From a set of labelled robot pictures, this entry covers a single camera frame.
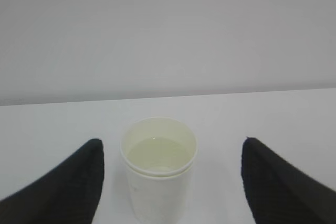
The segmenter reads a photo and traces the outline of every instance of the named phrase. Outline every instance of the cup rim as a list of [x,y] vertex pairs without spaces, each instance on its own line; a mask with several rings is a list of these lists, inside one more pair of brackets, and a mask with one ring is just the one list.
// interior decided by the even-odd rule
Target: cup rim
[[[133,163],[131,163],[128,158],[125,156],[123,150],[122,150],[122,143],[123,143],[123,139],[125,137],[125,135],[127,134],[128,130],[133,128],[136,124],[142,122],[142,121],[146,121],[146,120],[149,120],[149,119],[168,119],[168,120],[171,120],[171,121],[175,121],[183,126],[186,127],[186,129],[188,131],[190,131],[190,133],[192,134],[194,140],[195,140],[195,153],[193,155],[193,157],[189,160],[188,163],[186,163],[184,166],[180,167],[179,169],[176,169],[176,170],[173,170],[171,172],[151,172],[149,170],[146,170],[146,169],[141,169],[139,168],[138,166],[134,165]],[[129,166],[133,171],[143,175],[143,176],[146,176],[146,177],[156,177],[156,178],[166,178],[166,177],[171,177],[171,176],[175,176],[175,175],[179,175],[181,173],[184,173],[186,170],[188,170],[194,163],[194,160],[195,160],[195,157],[198,153],[198,140],[194,134],[194,132],[184,123],[176,120],[176,119],[173,119],[173,118],[170,118],[170,117],[167,117],[167,116],[151,116],[149,118],[143,118],[135,123],[133,123],[130,127],[128,127],[128,129],[124,132],[124,135],[122,137],[122,140],[120,141],[119,143],[119,150],[120,150],[120,153],[121,153],[121,156],[122,156],[122,159],[124,160],[124,162],[126,163],[127,166]]]

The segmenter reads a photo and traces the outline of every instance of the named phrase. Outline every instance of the liquid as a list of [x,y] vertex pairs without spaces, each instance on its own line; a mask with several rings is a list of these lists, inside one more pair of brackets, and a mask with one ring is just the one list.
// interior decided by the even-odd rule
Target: liquid
[[139,142],[127,158],[137,167],[151,172],[171,172],[183,167],[191,159],[183,145],[163,137]]

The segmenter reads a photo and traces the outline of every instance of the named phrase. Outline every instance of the gray wall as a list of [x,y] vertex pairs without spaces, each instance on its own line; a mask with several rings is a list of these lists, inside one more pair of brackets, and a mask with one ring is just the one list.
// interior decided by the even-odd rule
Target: gray wall
[[336,87],[335,0],[0,0],[0,104]]

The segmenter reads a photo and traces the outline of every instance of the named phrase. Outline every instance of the table surface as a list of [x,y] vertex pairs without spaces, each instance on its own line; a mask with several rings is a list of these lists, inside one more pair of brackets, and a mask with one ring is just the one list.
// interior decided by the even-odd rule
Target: table surface
[[242,144],[257,137],[336,189],[336,89],[0,107],[0,198],[55,167],[88,139],[104,142],[105,180],[94,219],[137,223],[119,156],[134,122],[168,116],[199,141],[190,202],[180,224],[253,224],[240,177]]

